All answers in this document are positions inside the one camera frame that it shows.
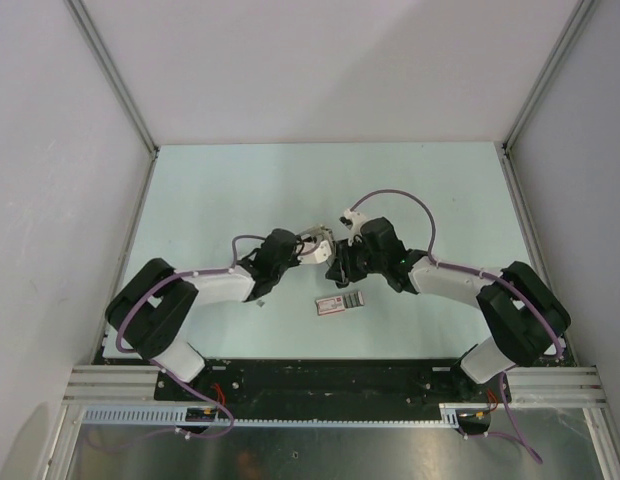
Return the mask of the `black and cream stapler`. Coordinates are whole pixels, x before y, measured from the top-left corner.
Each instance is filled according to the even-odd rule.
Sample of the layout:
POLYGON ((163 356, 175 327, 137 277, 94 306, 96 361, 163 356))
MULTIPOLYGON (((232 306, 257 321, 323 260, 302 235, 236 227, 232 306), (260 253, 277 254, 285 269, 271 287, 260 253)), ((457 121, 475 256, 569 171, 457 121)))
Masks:
POLYGON ((348 274, 344 269, 342 259, 339 256, 334 257, 325 273, 325 278, 333 282, 338 289, 343 289, 350 284, 348 274))

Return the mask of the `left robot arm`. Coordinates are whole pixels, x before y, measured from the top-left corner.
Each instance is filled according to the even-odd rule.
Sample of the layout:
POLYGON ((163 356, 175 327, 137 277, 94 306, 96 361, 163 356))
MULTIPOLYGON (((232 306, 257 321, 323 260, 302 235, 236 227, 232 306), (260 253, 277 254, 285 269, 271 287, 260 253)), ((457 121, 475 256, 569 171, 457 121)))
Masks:
POLYGON ((234 253, 226 268, 178 272, 162 258, 148 261, 106 307, 105 319, 116 330, 115 347, 172 373, 187 398, 204 397, 211 376, 204 357, 181 332, 190 310, 195 304, 260 299, 300 264, 301 250, 298 235, 275 229, 243 258, 234 253))

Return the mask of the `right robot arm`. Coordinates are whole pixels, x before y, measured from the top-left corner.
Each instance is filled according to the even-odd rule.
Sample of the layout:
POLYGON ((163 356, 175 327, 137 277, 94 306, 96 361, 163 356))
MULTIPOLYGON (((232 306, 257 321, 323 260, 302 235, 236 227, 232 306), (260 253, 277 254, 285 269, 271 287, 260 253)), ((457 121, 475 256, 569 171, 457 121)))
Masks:
POLYGON ((493 377, 515 366, 532 366, 550 347, 561 352, 559 337, 571 317, 529 265, 515 261, 486 270, 451 264, 406 248, 385 217, 368 219, 346 211, 340 222, 348 237, 335 243, 326 273, 337 287, 377 274, 398 293, 435 295, 481 311, 490 337, 458 360, 451 388, 459 399, 476 400, 493 377))

